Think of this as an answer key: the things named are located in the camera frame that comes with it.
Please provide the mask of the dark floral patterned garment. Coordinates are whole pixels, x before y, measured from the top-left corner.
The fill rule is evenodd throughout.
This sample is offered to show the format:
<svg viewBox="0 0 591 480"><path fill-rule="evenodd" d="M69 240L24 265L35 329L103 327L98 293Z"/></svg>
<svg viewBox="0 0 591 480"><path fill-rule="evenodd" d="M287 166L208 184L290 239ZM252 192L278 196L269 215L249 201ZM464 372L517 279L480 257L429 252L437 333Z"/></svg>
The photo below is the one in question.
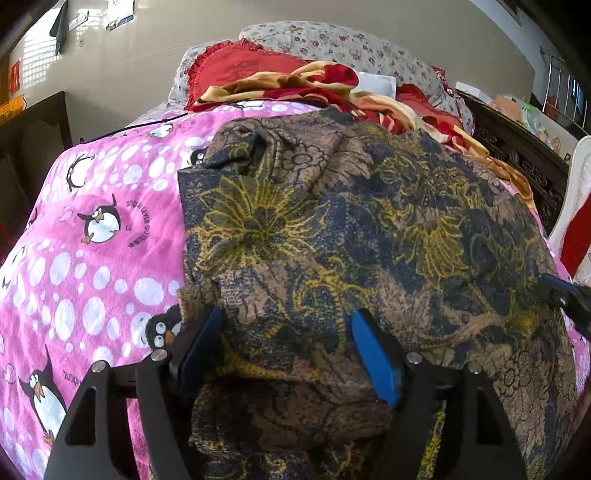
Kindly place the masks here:
<svg viewBox="0 0 591 480"><path fill-rule="evenodd" d="M480 363L543 478L576 429L560 311L533 293L557 266L530 210L428 134L325 109L239 119L178 174L180 310L228 323L194 401L205 479L362 479L389 428L351 335L365 308L436 365Z"/></svg>

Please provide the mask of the red cloth on chair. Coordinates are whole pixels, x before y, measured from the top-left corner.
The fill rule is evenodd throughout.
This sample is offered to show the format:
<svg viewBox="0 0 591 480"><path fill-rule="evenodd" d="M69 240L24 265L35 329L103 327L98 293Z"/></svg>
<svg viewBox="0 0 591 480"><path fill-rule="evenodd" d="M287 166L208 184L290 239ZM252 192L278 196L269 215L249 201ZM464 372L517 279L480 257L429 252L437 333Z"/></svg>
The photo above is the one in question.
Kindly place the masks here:
<svg viewBox="0 0 591 480"><path fill-rule="evenodd" d="M569 223L562 245L560 260L574 278L582 264L591 241L591 198L587 197Z"/></svg>

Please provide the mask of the white plastic chair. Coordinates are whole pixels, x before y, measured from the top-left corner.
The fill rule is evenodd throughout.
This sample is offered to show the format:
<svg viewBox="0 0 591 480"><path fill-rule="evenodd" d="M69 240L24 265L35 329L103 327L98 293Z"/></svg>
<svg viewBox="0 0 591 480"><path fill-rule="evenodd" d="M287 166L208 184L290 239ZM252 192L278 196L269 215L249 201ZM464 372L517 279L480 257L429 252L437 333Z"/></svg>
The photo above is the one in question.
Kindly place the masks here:
<svg viewBox="0 0 591 480"><path fill-rule="evenodd" d="M587 135L575 147L570 162L564 202L549 236L551 249L559 260L567 227L587 197L590 197L590 156L590 136ZM590 248L572 280L575 283L590 286Z"/></svg>

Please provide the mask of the dark carved wooden headboard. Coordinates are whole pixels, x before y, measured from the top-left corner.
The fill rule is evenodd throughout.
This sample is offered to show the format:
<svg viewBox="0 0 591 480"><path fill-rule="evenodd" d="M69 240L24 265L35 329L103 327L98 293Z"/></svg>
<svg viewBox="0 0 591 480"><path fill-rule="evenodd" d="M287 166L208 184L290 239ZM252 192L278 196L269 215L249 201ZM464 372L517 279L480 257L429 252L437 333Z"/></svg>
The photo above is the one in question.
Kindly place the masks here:
<svg viewBox="0 0 591 480"><path fill-rule="evenodd" d="M550 234L564 202L568 164L532 133L481 100L467 93L459 95L473 114L474 137L494 158L527 177L542 224Z"/></svg>

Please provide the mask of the pink penguin blanket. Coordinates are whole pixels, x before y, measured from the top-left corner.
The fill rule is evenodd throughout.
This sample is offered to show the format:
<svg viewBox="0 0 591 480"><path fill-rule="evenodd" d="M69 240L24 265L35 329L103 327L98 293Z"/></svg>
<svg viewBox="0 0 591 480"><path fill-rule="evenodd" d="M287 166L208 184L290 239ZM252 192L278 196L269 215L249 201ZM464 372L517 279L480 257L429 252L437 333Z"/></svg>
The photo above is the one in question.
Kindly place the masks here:
<svg viewBox="0 0 591 480"><path fill-rule="evenodd" d="M1 445L38 479L82 374L145 357L176 333L186 236L178 185L226 123L308 114L294 102L243 102L133 128L61 154L1 269ZM573 340L577 396L589 357Z"/></svg>

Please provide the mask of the white pillow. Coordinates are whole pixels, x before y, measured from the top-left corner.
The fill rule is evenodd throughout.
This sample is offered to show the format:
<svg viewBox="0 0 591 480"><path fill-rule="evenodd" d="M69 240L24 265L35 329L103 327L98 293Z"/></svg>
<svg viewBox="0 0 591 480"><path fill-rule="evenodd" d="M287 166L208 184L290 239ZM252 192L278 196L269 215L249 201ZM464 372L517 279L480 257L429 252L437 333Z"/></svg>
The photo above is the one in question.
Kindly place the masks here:
<svg viewBox="0 0 591 480"><path fill-rule="evenodd" d="M396 98L397 79L393 76L358 72L358 85L353 88L353 93L367 92Z"/></svg>

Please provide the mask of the red yellow fleece blanket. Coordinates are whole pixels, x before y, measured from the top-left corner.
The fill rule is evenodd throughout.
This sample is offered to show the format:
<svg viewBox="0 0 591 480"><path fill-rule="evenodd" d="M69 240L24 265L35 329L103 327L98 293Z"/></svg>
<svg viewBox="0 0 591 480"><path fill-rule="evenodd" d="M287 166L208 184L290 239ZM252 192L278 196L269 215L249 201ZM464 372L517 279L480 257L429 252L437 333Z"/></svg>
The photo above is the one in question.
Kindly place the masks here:
<svg viewBox="0 0 591 480"><path fill-rule="evenodd" d="M491 156L489 150L469 135L459 118L433 106L414 84L404 84L392 96L356 90L359 77L345 65L315 61L290 73L260 71L222 86L209 86L187 102L185 109L200 112L219 104L253 100L300 102L334 107L358 121L371 121L393 135L423 131L436 142L467 156L493 173L525 204L536 209L526 176Z"/></svg>

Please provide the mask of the floral grey quilt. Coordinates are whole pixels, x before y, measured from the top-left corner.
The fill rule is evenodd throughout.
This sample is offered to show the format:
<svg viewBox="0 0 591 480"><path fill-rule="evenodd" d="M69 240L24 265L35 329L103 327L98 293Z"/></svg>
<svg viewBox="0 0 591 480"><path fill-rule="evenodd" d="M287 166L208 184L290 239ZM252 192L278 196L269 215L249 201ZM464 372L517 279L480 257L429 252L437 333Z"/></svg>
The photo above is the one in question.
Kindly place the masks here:
<svg viewBox="0 0 591 480"><path fill-rule="evenodd" d="M267 50L307 60L335 61L358 73L388 76L398 86L413 84L431 105L460 119L467 133L474 132L471 110L447 85L443 73L405 48L373 34L325 22L276 21L249 25L238 38Z"/></svg>

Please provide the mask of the yellow item on desk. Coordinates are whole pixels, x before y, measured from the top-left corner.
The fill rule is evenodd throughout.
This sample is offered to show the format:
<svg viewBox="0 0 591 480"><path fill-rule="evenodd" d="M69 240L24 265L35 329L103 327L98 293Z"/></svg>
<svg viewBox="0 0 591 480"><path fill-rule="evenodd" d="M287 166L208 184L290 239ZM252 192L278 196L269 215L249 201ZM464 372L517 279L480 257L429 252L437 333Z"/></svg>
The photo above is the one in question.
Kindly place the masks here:
<svg viewBox="0 0 591 480"><path fill-rule="evenodd" d="M0 106L0 124L3 125L10 119L19 115L26 109L26 100L23 95L19 95Z"/></svg>

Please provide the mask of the red ruffled left pillow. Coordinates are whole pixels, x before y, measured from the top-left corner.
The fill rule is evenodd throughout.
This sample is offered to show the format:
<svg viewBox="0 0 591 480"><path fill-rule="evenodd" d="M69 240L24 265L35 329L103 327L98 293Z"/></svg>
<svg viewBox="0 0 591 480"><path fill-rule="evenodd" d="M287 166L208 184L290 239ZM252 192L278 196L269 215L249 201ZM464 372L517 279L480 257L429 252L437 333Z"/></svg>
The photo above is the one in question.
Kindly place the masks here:
<svg viewBox="0 0 591 480"><path fill-rule="evenodd" d="M186 110L191 110L209 86L224 86L257 72L290 73L307 61L300 57L267 50L249 40L222 41L207 47L188 69Z"/></svg>

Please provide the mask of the dark cloth on wall hook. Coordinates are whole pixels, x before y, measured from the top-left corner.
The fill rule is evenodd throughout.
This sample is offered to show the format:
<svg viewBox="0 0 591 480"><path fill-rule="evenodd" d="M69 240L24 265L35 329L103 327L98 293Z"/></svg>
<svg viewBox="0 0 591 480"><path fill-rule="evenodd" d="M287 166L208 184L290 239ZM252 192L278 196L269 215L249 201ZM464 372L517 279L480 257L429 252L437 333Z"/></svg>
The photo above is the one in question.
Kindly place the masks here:
<svg viewBox="0 0 591 480"><path fill-rule="evenodd" d="M66 44L69 31L69 1L65 0L60 7L54 23L49 31L49 36L55 39L55 55L60 55Z"/></svg>

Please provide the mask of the wall calendar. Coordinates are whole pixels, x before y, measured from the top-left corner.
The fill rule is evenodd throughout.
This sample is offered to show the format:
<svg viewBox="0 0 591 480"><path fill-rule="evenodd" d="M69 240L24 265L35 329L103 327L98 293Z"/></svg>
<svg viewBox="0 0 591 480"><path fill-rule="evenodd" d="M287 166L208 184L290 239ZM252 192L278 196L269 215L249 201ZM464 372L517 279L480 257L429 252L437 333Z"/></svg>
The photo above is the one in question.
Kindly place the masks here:
<svg viewBox="0 0 591 480"><path fill-rule="evenodd" d="M108 0L105 14L105 29L112 31L134 18L134 0Z"/></svg>

